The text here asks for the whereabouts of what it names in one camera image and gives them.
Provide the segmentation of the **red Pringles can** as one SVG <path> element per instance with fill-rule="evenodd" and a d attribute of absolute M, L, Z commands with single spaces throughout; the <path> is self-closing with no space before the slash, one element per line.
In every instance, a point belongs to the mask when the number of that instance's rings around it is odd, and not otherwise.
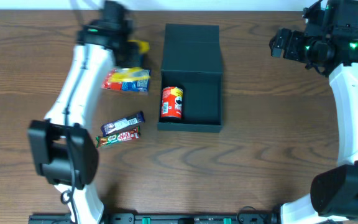
<path fill-rule="evenodd" d="M 161 114 L 162 119 L 181 119 L 183 105 L 183 90 L 176 86 L 168 86 L 162 90 Z"/>

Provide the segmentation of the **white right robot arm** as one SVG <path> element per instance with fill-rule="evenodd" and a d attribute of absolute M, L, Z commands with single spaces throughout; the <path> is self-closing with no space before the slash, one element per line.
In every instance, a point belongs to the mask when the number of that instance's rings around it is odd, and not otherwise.
<path fill-rule="evenodd" d="M 272 223 L 358 220 L 358 1 L 316 1 L 303 10 L 303 32 L 280 29 L 273 57 L 303 63 L 329 80 L 339 130 L 337 167 L 317 175 L 310 192 L 284 203 Z"/>

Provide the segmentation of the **yellow snack bag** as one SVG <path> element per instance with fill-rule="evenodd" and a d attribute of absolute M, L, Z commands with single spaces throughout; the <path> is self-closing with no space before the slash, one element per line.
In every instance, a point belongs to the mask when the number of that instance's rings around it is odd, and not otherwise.
<path fill-rule="evenodd" d="M 150 70 L 143 68 L 144 56 L 149 52 L 150 44 L 142 40 L 129 40 L 128 42 L 138 43 L 140 47 L 140 53 L 142 54 L 142 66 L 134 68 L 121 68 L 115 66 L 113 69 L 121 69 L 121 74 L 119 77 L 115 76 L 115 78 L 120 79 L 122 82 L 150 79 Z"/>

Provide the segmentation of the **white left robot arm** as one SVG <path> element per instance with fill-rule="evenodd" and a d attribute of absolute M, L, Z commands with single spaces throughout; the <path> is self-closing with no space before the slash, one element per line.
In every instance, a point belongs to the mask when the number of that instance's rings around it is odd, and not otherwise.
<path fill-rule="evenodd" d="M 60 192 L 63 215 L 31 215 L 29 223 L 106 223 L 94 177 L 99 152 L 89 134 L 101 85 L 114 68 L 138 67 L 140 47 L 129 41 L 133 22 L 119 2 L 105 1 L 98 19 L 76 34 L 70 71 L 44 119 L 27 129 L 35 171 Z"/>

